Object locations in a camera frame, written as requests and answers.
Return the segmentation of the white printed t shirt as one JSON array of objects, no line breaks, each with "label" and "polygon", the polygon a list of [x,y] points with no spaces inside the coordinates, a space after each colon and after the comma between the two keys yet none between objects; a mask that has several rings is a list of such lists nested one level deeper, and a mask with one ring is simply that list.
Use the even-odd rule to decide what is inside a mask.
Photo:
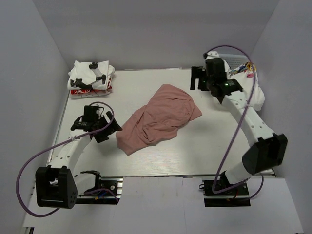
[{"label": "white printed t shirt", "polygon": [[255,86],[253,89],[253,95],[250,101],[250,105],[256,111],[260,111],[264,104],[265,96],[262,89],[259,87],[256,66],[252,65],[250,62],[246,62],[234,69],[231,69],[228,63],[225,60],[223,61],[225,66],[225,72],[227,73],[227,78],[235,79],[238,81],[238,83],[242,86],[244,90],[246,99],[250,97],[255,78]]}]

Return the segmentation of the pink t shirt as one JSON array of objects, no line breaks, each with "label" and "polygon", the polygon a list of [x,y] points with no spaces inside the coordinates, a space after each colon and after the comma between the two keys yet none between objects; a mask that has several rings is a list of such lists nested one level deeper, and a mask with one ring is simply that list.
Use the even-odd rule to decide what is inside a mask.
[{"label": "pink t shirt", "polygon": [[202,116],[192,97],[163,84],[149,102],[136,110],[116,133],[117,147],[126,155],[177,136],[179,128]]}]

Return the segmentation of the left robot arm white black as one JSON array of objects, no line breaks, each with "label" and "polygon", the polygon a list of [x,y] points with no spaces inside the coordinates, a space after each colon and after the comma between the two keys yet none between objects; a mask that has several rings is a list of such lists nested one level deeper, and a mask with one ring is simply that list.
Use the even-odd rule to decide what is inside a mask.
[{"label": "left robot arm white black", "polygon": [[105,106],[100,102],[84,106],[83,115],[73,122],[68,140],[59,153],[46,167],[37,169],[38,206],[71,209],[83,197],[119,201],[116,182],[103,181],[100,172],[85,170],[73,173],[78,159],[92,140],[102,143],[109,139],[109,135],[122,129],[115,120],[114,111],[106,111]]}]

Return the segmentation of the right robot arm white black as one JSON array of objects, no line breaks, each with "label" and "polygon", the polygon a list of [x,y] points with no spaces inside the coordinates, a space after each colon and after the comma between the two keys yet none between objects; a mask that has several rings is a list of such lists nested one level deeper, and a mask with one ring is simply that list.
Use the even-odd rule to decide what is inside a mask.
[{"label": "right robot arm white black", "polygon": [[191,90],[209,91],[236,120],[237,136],[242,130],[249,149],[230,169],[217,170],[213,193],[232,194],[238,186],[253,175],[279,166],[284,158],[288,140],[276,134],[258,115],[259,97],[256,67],[246,62],[231,70],[227,62],[215,51],[203,55],[204,66],[191,68]]}]

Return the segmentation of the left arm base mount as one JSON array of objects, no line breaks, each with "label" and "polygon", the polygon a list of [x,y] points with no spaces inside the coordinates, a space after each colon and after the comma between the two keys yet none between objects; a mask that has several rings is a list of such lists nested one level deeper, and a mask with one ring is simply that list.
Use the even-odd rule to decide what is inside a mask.
[{"label": "left arm base mount", "polygon": [[103,177],[94,170],[74,176],[77,187],[77,204],[117,205],[122,194],[123,178]]}]

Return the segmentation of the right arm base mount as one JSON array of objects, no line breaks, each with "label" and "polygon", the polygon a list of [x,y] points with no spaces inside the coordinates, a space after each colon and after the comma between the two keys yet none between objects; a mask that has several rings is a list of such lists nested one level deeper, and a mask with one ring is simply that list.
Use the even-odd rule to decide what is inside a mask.
[{"label": "right arm base mount", "polygon": [[205,207],[250,207],[247,183],[219,194],[213,193],[212,186],[213,180],[204,180],[198,187],[203,192]]}]

